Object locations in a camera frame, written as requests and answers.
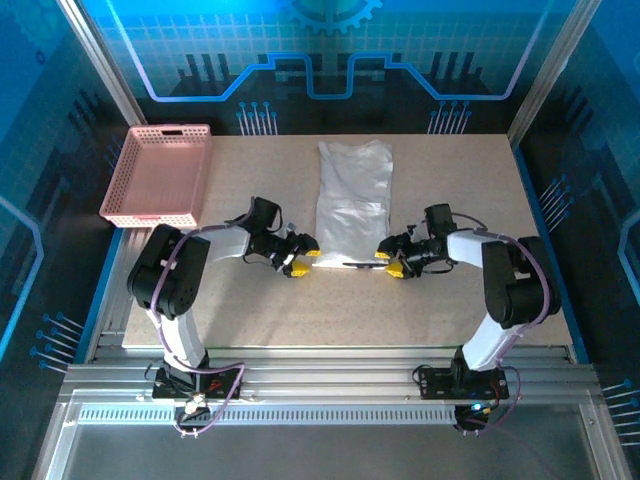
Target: beige table surface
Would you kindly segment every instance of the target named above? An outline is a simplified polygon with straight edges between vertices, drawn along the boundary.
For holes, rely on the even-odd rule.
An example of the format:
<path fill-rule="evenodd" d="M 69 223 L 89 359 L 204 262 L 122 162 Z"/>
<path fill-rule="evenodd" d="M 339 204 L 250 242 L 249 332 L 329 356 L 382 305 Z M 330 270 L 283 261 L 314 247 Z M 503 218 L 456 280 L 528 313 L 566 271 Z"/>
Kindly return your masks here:
<path fill-rule="evenodd" d="M 392 234 L 419 222 L 423 209 L 436 203 L 474 215 L 495 232 L 536 234 L 504 135 L 216 137 L 200 224 L 235 218 L 255 195 L 280 204 L 285 221 L 313 235 L 318 141 L 360 145 L 374 138 L 393 146 Z M 208 347 L 450 346 L 468 340 L 485 314 L 481 270 L 468 265 L 408 281 L 383 271 L 320 268 L 288 279 L 238 258 L 206 267 L 193 308 Z M 570 344 L 562 314 L 521 343 Z M 151 322 L 134 305 L 124 345 L 158 344 Z"/>

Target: blue wall panel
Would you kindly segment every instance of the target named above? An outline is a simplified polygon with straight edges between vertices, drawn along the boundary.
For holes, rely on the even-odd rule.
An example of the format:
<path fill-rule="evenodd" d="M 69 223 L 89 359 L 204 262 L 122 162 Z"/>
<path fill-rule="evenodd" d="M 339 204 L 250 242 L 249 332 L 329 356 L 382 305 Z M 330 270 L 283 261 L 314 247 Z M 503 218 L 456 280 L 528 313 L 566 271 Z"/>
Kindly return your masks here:
<path fill-rule="evenodd" d="M 505 132 L 573 3 L 85 2 L 147 117 L 227 134 Z"/>
<path fill-rule="evenodd" d="M 127 127 L 54 1 L 2 3 L 0 45 L 0 478 L 17 479 L 113 235 L 97 212 Z"/>
<path fill-rule="evenodd" d="M 637 2 L 602 2 L 521 144 L 540 205 L 548 212 L 547 227 L 589 356 L 603 386 L 629 378 L 635 389 L 640 385 L 639 22 Z M 615 413 L 633 410 L 620 407 Z M 640 455 L 633 448 L 629 452 L 638 466 Z"/>

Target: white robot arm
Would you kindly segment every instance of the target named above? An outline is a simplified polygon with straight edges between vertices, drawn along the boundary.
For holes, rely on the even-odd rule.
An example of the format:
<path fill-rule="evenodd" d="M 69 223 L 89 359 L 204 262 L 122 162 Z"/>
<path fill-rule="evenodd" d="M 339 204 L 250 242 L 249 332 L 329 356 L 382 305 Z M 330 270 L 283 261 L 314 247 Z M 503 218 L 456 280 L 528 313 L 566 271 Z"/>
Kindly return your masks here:
<path fill-rule="evenodd" d="M 398 278 L 434 272 L 425 267 L 440 261 L 451 268 L 462 262 L 483 270 L 487 314 L 451 364 L 452 389 L 464 396 L 478 388 L 478 379 L 489 378 L 479 373 L 501 366 L 504 355 L 529 327 L 558 312 L 558 290 L 540 238 L 516 241 L 484 229 L 459 229 L 448 204 L 431 206 L 425 215 L 429 238 L 416 239 L 416 227 L 409 226 L 407 233 L 384 240 L 377 255 L 396 259 L 387 271 Z"/>
<path fill-rule="evenodd" d="M 273 227 L 278 216 L 280 225 Z M 301 277 L 309 266 L 296 257 L 317 256 L 320 251 L 315 239 L 296 234 L 292 224 L 283 225 L 277 204 L 255 198 L 247 215 L 226 225 L 204 227 L 188 235 L 168 225 L 156 227 L 129 276 L 130 293 L 160 331 L 167 371 L 196 391 L 202 388 L 202 376 L 194 375 L 194 369 L 206 369 L 209 358 L 198 337 L 191 306 L 205 264 L 251 254 L 266 258 L 276 272 Z M 169 261 L 172 265 L 161 281 Z M 157 300 L 152 311 L 154 293 Z"/>

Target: purple cable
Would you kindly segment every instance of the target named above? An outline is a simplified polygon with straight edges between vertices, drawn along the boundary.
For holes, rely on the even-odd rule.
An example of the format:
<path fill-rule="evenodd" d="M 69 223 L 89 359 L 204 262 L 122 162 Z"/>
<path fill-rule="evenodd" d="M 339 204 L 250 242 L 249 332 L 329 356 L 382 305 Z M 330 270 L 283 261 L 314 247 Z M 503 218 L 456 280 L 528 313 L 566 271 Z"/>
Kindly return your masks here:
<path fill-rule="evenodd" d="M 475 233 L 476 233 L 476 235 L 480 235 L 480 236 L 483 236 L 483 237 L 495 238 L 497 240 L 505 240 L 506 242 L 512 243 L 516 247 L 518 247 L 518 249 L 522 252 L 522 254 L 525 256 L 525 258 L 529 261 L 529 263 L 531 264 L 531 266 L 535 270 L 536 274 L 538 275 L 538 278 L 540 279 L 540 284 L 542 285 L 542 292 L 543 292 L 542 310 L 540 310 L 540 313 L 535 318 L 535 320 L 533 320 L 533 322 L 531 322 L 531 323 L 527 323 L 527 324 L 523 325 L 518 330 L 516 330 L 516 336 L 513 337 L 505 345 L 503 345 L 500 350 L 498 350 L 498 353 L 496 355 L 496 365 L 502 371 L 512 370 L 515 373 L 516 381 L 517 381 L 516 393 L 515 393 L 515 398 L 514 398 L 513 402 L 511 403 L 511 405 L 509 405 L 508 410 L 505 412 L 505 414 L 497 422 L 489 424 L 489 425 L 482 423 L 483 425 L 485 425 L 485 428 L 481 431 L 481 433 L 485 434 L 486 432 L 491 431 L 491 429 L 496 428 L 500 424 L 502 424 L 507 419 L 507 417 L 509 415 L 511 415 L 513 410 L 516 408 L 516 405 L 518 404 L 518 400 L 520 398 L 520 389 L 522 387 L 522 381 L 520 379 L 520 372 L 515 367 L 504 367 L 502 365 L 503 356 L 509 351 L 509 349 L 511 347 L 513 347 L 513 345 L 518 341 L 518 338 L 521 337 L 522 335 L 524 335 L 524 333 L 527 330 L 535 327 L 536 325 L 539 325 L 540 323 L 543 322 L 543 320 L 545 318 L 547 318 L 547 315 L 549 314 L 549 308 L 551 306 L 551 291 L 549 290 L 549 282 L 547 282 L 547 277 L 545 276 L 544 271 L 542 270 L 542 267 L 540 266 L 538 261 L 533 257 L 531 252 L 529 250 L 527 250 L 525 248 L 525 246 L 522 245 L 519 241 L 517 241 L 515 238 L 508 237 L 507 235 L 497 234 L 497 233 L 490 233 L 490 232 L 487 232 L 485 230 L 480 230 L 480 229 L 475 230 Z"/>
<path fill-rule="evenodd" d="M 153 291 L 153 295 L 151 296 L 151 305 L 149 306 L 149 310 L 151 311 L 151 313 L 153 314 L 154 318 L 156 319 L 156 330 L 158 330 L 158 337 L 160 338 L 160 343 L 162 344 L 162 347 L 164 348 L 164 350 L 166 352 L 169 353 L 169 355 L 173 356 L 174 361 L 180 365 L 185 371 L 187 372 L 191 372 L 191 373 L 199 373 L 199 374 L 204 374 L 204 375 L 215 375 L 218 373 L 223 373 L 223 372 L 228 372 L 229 370 L 233 370 L 238 368 L 238 375 L 236 375 L 236 379 L 233 382 L 233 385 L 231 386 L 231 389 L 229 390 L 229 393 L 227 394 L 227 397 L 224 399 L 224 402 L 222 403 L 222 405 L 220 405 L 220 407 L 217 409 L 216 414 L 212 417 L 212 419 L 209 421 L 208 424 L 206 424 L 204 427 L 200 428 L 198 431 L 192 431 L 189 432 L 187 430 L 183 430 L 180 427 L 178 427 L 177 423 L 174 425 L 174 428 L 176 430 L 178 430 L 182 435 L 190 435 L 190 436 L 198 436 L 201 433 L 206 432 L 207 430 L 209 430 L 211 427 L 213 427 L 213 425 L 218 421 L 218 419 L 222 416 L 222 414 L 224 413 L 224 410 L 227 408 L 227 405 L 229 405 L 229 402 L 231 401 L 231 397 L 233 396 L 233 393 L 236 391 L 236 389 L 238 388 L 238 386 L 240 385 L 240 381 L 242 380 L 242 376 L 244 375 L 244 371 L 245 371 L 245 364 L 244 362 L 238 362 L 238 363 L 234 363 L 232 365 L 228 365 L 226 367 L 221 367 L 221 368 L 193 368 L 190 365 L 187 365 L 186 363 L 182 362 L 174 353 L 173 350 L 171 350 L 171 347 L 169 346 L 169 343 L 167 342 L 166 337 L 164 336 L 164 332 L 162 330 L 162 319 L 160 318 L 160 315 L 158 314 L 158 298 L 160 297 L 160 292 L 162 291 L 162 287 L 164 286 L 164 282 L 167 280 L 167 276 L 169 275 L 169 272 L 171 271 L 171 266 L 173 265 L 173 263 L 175 262 L 178 253 L 180 252 L 180 249 L 184 246 L 184 244 L 186 243 L 186 241 L 199 234 L 199 233 L 204 233 L 204 232 L 210 232 L 210 231 L 214 231 L 214 230 L 226 230 L 228 228 L 232 228 L 235 227 L 239 224 L 241 224 L 242 222 L 244 222 L 247 218 L 249 218 L 249 216 L 251 216 L 252 212 L 253 212 L 253 207 L 254 207 L 254 198 L 251 199 L 251 208 L 249 209 L 249 212 L 243 216 L 241 219 L 233 221 L 233 222 L 229 222 L 227 224 L 223 224 L 223 225 L 209 225 L 206 227 L 202 227 L 202 228 L 198 228 L 196 230 L 191 230 L 190 232 L 186 233 L 185 235 L 182 236 L 182 238 L 178 241 L 178 243 L 176 244 L 176 246 L 173 248 L 173 251 L 171 252 L 171 255 L 169 255 L 169 259 L 167 260 L 166 265 L 164 266 L 164 268 L 162 269 L 162 273 L 160 274 L 160 278 L 158 279 L 158 283 L 156 284 L 156 288 Z"/>

